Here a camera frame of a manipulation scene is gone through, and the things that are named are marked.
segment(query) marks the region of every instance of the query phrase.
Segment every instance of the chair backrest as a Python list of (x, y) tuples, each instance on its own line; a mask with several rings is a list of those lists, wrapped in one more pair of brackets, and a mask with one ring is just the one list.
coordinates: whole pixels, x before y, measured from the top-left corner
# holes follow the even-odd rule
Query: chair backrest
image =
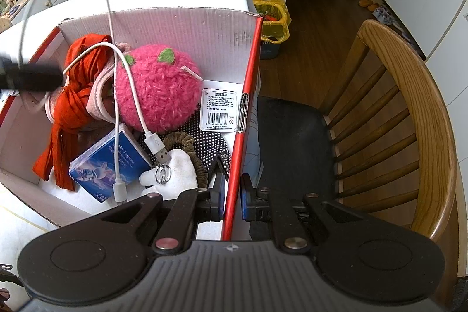
[(338, 180), (349, 178), (390, 158), (405, 147), (417, 141), (419, 160), (377, 178), (365, 181), (338, 194), (339, 198), (350, 197), (386, 185), (419, 168), (419, 188), (397, 194), (371, 204), (359, 207), (372, 213), (392, 208), (417, 199), (416, 211), (411, 230), (437, 240), (448, 222), (455, 199), (456, 151), (452, 126), (447, 109), (430, 72), (416, 52), (395, 32), (375, 20), (366, 20), (357, 33), (345, 63), (334, 84), (328, 90), (319, 110), (328, 116), (350, 84), (362, 61), (373, 51), (382, 66), (362, 85), (354, 96), (331, 118), (328, 128), (333, 127), (347, 116), (376, 85), (378, 80), (389, 72), (396, 85), (376, 102), (361, 112), (356, 120), (333, 137), (338, 144), (355, 133), (375, 116), (392, 98), (401, 93), (407, 109), (390, 118), (364, 138), (359, 139), (336, 157), (337, 163), (350, 158), (377, 141), (383, 135), (410, 116), (415, 133), (390, 145), (383, 151), (344, 170), (337, 175)]

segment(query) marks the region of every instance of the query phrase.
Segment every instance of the gray ribbed panel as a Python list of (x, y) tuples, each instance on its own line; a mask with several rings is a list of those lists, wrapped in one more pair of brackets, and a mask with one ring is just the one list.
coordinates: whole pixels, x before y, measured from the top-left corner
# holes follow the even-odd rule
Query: gray ribbed panel
[(410, 312), (441, 311), (430, 300), (400, 307), (374, 306), (329, 286), (303, 256), (278, 251), (272, 242), (195, 241), (177, 256), (159, 258), (133, 289), (86, 307), (34, 300), (23, 312)]

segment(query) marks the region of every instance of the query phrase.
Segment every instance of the red fabric bow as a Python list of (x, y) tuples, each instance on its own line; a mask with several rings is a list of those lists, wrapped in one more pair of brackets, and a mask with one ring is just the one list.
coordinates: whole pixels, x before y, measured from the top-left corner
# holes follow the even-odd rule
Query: red fabric bow
[[(65, 67), (87, 48), (100, 42), (111, 42), (111, 37), (90, 33), (76, 40), (68, 50)], [(51, 139), (33, 166), (34, 173), (43, 180), (49, 179), (53, 166), (55, 181), (60, 188), (75, 190), (68, 171), (70, 162), (78, 155), (78, 129), (93, 119), (86, 111), (86, 104), (95, 79), (107, 63), (109, 50), (107, 46), (93, 49), (67, 73), (70, 83), (57, 99)]]

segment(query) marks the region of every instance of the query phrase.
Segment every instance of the brown scrunchie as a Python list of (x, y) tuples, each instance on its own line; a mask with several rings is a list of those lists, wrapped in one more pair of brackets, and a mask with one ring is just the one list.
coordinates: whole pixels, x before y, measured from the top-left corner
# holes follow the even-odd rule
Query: brown scrunchie
[(195, 168), (195, 174), (197, 175), (197, 183), (199, 188), (208, 187), (208, 172), (203, 166), (202, 161), (198, 158), (193, 147), (195, 141), (189, 134), (183, 131), (176, 131), (174, 133), (167, 134), (164, 138), (164, 146), (168, 151), (174, 148), (180, 148), (189, 155), (190, 160)]

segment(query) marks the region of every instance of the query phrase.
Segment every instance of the trash can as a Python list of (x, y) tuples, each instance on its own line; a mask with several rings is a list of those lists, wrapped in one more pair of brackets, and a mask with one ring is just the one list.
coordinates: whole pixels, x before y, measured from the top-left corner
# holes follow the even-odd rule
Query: trash can
[(253, 0), (257, 12), (263, 17), (260, 59), (273, 59), (279, 46), (289, 38), (291, 17), (284, 0)]

